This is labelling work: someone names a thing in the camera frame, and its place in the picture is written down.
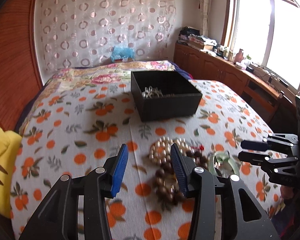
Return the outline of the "right hand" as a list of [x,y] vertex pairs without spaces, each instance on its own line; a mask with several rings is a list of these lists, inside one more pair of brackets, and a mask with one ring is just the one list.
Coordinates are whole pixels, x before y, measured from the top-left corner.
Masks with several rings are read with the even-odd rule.
[[298,196],[300,195],[300,188],[281,185],[280,193],[281,197],[285,200],[298,198]]

